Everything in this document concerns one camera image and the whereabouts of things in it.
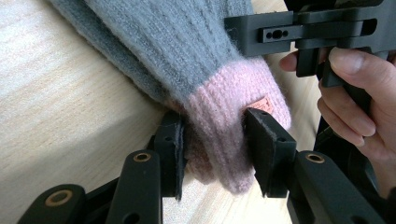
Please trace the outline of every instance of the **pink ribbed cuff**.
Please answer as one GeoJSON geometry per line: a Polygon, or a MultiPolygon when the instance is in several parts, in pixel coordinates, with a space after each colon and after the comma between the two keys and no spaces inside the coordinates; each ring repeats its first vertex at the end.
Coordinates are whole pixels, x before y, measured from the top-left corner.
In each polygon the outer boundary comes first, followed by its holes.
{"type": "Polygon", "coordinates": [[[226,64],[185,104],[215,175],[234,194],[248,191],[254,174],[243,134],[243,109],[263,97],[271,101],[274,118],[289,128],[289,110],[262,58],[226,64]]]}

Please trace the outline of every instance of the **fingernail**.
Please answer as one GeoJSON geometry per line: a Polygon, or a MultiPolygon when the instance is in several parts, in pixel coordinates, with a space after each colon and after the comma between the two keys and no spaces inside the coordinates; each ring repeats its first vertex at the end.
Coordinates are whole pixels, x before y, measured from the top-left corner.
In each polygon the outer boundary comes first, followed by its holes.
{"type": "Polygon", "coordinates": [[[375,125],[367,119],[353,119],[352,127],[363,136],[372,136],[375,134],[375,125]]]}
{"type": "Polygon", "coordinates": [[[357,73],[363,65],[363,57],[356,50],[333,48],[329,55],[332,69],[350,75],[357,73]]]}
{"type": "Polygon", "coordinates": [[[365,144],[364,138],[362,138],[362,139],[359,141],[359,143],[355,144],[355,146],[356,146],[356,147],[363,147],[364,144],[365,144]]]}

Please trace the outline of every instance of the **black mechanical arm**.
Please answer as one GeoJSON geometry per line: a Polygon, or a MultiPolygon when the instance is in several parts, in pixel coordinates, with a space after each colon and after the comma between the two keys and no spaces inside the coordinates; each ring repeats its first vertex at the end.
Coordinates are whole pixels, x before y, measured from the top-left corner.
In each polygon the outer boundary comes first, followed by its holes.
{"type": "MultiPolygon", "coordinates": [[[[386,58],[396,49],[394,0],[286,0],[287,12],[225,20],[246,56],[299,50],[297,76],[318,75],[326,87],[343,85],[368,112],[370,97],[318,63],[322,48],[360,49],[386,58]]],[[[315,147],[296,151],[294,139],[271,117],[249,108],[248,149],[262,195],[288,197],[293,223],[396,223],[396,189],[376,193],[370,163],[322,119],[315,147]]],[[[162,223],[162,197],[181,199],[185,161],[183,119],[169,112],[144,150],[125,160],[120,178],[85,193],[77,185],[48,189],[19,223],[162,223]]]]}

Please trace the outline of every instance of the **light wooden surface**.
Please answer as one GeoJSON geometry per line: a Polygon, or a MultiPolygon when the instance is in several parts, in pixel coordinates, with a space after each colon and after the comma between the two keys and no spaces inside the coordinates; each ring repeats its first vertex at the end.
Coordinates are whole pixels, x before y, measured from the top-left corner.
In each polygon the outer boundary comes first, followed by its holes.
{"type": "MultiPolygon", "coordinates": [[[[285,10],[254,0],[256,12],[285,10]]],[[[299,150],[311,149],[318,83],[266,57],[293,116],[299,150]]],[[[0,223],[15,223],[40,193],[63,183],[87,192],[120,174],[142,149],[165,108],[80,37],[46,1],[0,2],[0,223]]],[[[285,200],[264,199],[258,185],[234,197],[219,184],[186,181],[183,200],[164,200],[165,223],[290,223],[285,200]]]]}

